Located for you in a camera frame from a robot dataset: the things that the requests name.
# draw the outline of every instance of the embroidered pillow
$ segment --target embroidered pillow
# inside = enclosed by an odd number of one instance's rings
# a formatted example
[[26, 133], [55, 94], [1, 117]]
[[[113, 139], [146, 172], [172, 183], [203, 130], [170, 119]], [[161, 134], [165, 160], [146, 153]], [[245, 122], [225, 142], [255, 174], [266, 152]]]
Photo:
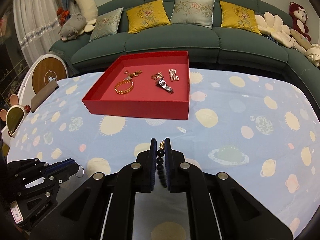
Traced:
[[97, 18], [97, 22], [91, 33], [89, 42], [104, 36], [116, 34], [118, 31], [118, 26], [119, 26], [122, 11], [123, 11], [123, 7], [119, 9], [115, 9], [112, 12], [108, 12], [103, 15], [100, 15]]
[[237, 28], [260, 34], [254, 11], [245, 7], [220, 1], [222, 9], [221, 27]]
[[170, 25], [162, 0], [145, 3], [127, 11], [128, 33], [138, 33], [144, 29]]
[[214, 0], [174, 0], [172, 24], [193, 24], [212, 29]]

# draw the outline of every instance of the black beaded bracelet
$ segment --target black beaded bracelet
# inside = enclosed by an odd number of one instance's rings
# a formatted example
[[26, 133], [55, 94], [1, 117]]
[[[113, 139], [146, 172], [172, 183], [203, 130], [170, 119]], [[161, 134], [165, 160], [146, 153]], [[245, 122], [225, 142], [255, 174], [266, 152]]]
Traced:
[[158, 158], [156, 160], [156, 169], [158, 172], [159, 180], [162, 187], [167, 187], [167, 181], [165, 179], [164, 167], [163, 167], [163, 156], [164, 156], [164, 141], [160, 143], [159, 150], [157, 151]]

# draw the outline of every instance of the red bow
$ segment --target red bow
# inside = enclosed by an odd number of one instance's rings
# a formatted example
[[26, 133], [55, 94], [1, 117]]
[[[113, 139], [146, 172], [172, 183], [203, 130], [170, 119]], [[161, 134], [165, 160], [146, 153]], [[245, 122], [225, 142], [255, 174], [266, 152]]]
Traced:
[[69, 11], [64, 11], [62, 7], [58, 9], [57, 15], [60, 15], [59, 23], [61, 27], [66, 23], [66, 17], [69, 15], [69, 13]]

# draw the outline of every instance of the white label sticker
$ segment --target white label sticker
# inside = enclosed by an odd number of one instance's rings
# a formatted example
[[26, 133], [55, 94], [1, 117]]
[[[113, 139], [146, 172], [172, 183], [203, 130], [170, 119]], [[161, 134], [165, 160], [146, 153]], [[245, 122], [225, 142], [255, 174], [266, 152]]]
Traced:
[[10, 209], [11, 209], [12, 216], [13, 216], [14, 221], [16, 222], [16, 224], [22, 222], [23, 221], [23, 217], [21, 215], [18, 203], [16, 201], [13, 201], [10, 204], [10, 207], [11, 207]]

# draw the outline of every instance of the green sofa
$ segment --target green sofa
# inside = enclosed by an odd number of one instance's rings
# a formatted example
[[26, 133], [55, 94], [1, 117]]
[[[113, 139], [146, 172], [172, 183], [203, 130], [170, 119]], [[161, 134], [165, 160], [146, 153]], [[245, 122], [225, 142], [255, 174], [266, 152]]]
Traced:
[[[320, 70], [295, 49], [281, 47], [266, 37], [244, 30], [221, 28], [220, 0], [215, 0], [212, 30], [202, 26], [173, 24], [129, 34], [126, 11], [154, 0], [113, 0], [98, 7], [99, 15], [124, 7], [118, 33], [89, 43], [90, 34], [76, 40], [54, 43], [50, 51], [61, 56], [76, 74], [106, 68], [120, 55], [129, 53], [187, 50], [190, 62], [210, 62], [245, 66], [280, 73], [298, 86], [312, 104], [320, 104]], [[279, 15], [292, 27], [292, 18], [284, 11], [260, 0], [223, 0], [252, 9], [263, 15], [266, 11]], [[174, 0], [163, 0], [170, 19]]]

